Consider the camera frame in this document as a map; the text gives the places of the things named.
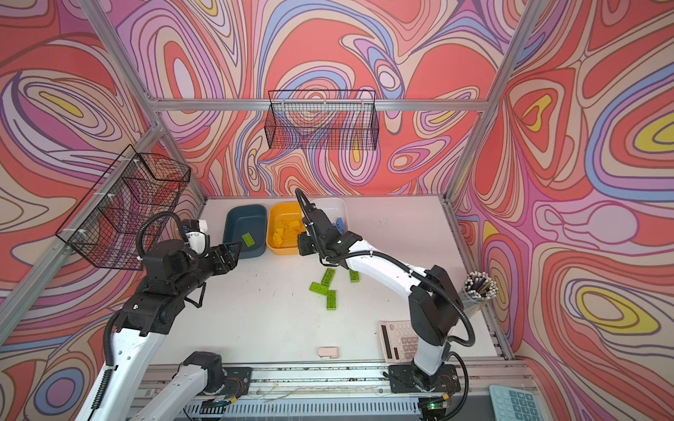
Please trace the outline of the green lego plate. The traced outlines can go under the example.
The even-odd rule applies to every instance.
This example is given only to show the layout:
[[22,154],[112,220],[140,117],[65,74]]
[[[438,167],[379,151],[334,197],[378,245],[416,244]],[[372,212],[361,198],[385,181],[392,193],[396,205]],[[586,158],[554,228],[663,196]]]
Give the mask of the green lego plate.
[[250,233],[244,233],[244,235],[242,235],[242,239],[247,247],[254,247],[254,245],[256,244],[255,240],[253,239]]

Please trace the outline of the yellow lego brick long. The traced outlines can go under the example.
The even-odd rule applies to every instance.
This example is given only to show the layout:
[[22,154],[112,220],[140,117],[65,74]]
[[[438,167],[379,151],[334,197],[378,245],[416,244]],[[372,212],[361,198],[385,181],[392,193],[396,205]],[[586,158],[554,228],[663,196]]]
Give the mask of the yellow lego brick long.
[[284,244],[284,237],[280,233],[273,233],[272,244],[275,248],[280,248]]

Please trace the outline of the blue lego brick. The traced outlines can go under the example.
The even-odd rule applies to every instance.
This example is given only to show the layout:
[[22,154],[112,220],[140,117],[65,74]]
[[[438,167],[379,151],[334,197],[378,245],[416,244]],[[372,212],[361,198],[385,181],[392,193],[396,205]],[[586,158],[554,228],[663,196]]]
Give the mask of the blue lego brick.
[[340,233],[345,233],[346,228],[342,219],[336,219],[335,226]]

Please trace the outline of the green lego brick low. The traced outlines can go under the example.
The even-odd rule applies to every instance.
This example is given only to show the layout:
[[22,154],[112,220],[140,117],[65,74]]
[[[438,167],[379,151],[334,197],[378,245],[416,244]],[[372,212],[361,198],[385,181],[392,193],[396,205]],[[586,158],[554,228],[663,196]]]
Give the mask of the green lego brick low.
[[313,293],[321,296],[326,296],[328,294],[329,288],[328,286],[321,283],[312,282],[309,291],[312,291]]

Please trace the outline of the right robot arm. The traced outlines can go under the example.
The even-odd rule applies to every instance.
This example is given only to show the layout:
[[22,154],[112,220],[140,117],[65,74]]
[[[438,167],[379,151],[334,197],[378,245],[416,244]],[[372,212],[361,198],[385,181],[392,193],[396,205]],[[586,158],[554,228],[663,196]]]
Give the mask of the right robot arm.
[[366,275],[407,300],[419,345],[411,362],[411,386],[430,392],[441,376],[450,345],[473,347],[475,330],[447,271],[409,265],[376,249],[362,236],[340,232],[302,189],[295,189],[305,226],[298,236],[302,255],[317,254],[327,268]]

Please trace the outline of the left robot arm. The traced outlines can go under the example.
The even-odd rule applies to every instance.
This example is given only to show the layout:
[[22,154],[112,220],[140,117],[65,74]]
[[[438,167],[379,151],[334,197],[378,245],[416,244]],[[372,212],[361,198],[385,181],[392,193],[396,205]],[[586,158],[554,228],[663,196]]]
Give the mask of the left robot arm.
[[[135,248],[146,275],[126,303],[108,319],[103,333],[104,364],[77,414],[79,420],[127,420],[135,394],[157,350],[190,298],[204,292],[214,275],[233,271],[241,242],[212,245],[205,221],[158,212],[135,234]],[[233,403],[219,354],[195,351],[139,412],[136,420],[173,420],[196,396]]]

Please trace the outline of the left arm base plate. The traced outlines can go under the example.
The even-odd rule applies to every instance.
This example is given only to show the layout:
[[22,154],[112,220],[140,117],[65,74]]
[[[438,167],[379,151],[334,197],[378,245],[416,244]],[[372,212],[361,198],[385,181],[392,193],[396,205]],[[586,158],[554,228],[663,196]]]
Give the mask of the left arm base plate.
[[214,380],[210,377],[203,394],[228,398],[246,396],[249,393],[252,372],[251,367],[224,368],[223,375],[216,375]]

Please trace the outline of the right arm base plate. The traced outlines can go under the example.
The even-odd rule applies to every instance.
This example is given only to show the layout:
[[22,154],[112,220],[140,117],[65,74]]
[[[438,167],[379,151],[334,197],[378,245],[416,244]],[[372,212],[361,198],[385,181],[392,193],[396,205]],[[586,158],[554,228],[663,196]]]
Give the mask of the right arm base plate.
[[390,365],[386,378],[394,394],[442,393],[451,396],[462,389],[452,364],[443,364],[434,375],[426,374],[412,363]]

